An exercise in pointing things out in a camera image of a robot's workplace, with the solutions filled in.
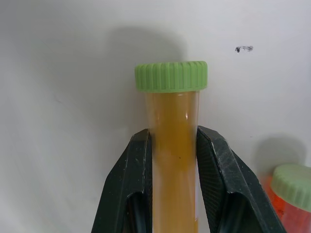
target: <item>green cap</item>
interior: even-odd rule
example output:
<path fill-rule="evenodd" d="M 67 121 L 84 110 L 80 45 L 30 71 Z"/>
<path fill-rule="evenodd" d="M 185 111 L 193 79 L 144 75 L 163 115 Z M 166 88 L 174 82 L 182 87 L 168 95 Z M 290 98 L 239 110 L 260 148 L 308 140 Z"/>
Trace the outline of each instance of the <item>green cap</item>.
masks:
<path fill-rule="evenodd" d="M 271 188 L 284 201 L 311 212 L 311 167 L 296 164 L 276 167 Z"/>
<path fill-rule="evenodd" d="M 135 67 L 136 88 L 143 92 L 198 91 L 207 87 L 206 62 L 167 62 Z"/>

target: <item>white wall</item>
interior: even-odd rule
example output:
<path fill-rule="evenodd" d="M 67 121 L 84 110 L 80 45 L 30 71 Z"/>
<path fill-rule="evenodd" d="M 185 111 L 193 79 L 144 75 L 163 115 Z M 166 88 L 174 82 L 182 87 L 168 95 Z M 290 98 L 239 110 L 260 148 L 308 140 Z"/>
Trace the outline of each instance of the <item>white wall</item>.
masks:
<path fill-rule="evenodd" d="M 310 15 L 309 0 L 1 0 L 0 231 L 90 232 L 146 127 L 139 63 L 207 61 L 200 124 L 260 177 L 311 166 Z"/>

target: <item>bottle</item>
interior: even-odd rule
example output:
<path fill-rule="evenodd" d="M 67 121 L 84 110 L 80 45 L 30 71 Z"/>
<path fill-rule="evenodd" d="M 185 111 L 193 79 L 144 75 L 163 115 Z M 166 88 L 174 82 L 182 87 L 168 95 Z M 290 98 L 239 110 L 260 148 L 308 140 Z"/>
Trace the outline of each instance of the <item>bottle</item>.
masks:
<path fill-rule="evenodd" d="M 267 193 L 288 233 L 311 233 L 311 167 L 277 166 Z"/>
<path fill-rule="evenodd" d="M 196 132 L 205 62 L 138 65 L 145 92 L 153 157 L 153 232 L 198 233 Z"/>

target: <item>orange liquid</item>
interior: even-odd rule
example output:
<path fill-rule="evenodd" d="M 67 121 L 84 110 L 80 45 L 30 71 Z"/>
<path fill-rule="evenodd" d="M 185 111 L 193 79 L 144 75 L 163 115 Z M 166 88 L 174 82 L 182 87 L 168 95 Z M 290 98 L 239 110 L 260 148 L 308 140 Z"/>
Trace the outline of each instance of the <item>orange liquid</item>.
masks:
<path fill-rule="evenodd" d="M 149 93 L 147 108 L 153 147 L 154 233 L 198 233 L 198 92 Z"/>

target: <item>yellow liquid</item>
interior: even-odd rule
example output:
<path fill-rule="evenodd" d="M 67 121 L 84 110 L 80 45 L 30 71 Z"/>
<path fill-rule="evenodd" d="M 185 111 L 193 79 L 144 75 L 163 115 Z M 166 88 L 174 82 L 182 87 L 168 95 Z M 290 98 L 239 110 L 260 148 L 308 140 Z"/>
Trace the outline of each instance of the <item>yellow liquid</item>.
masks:
<path fill-rule="evenodd" d="M 149 93 L 147 108 L 153 148 L 154 233 L 198 233 L 198 92 Z"/>

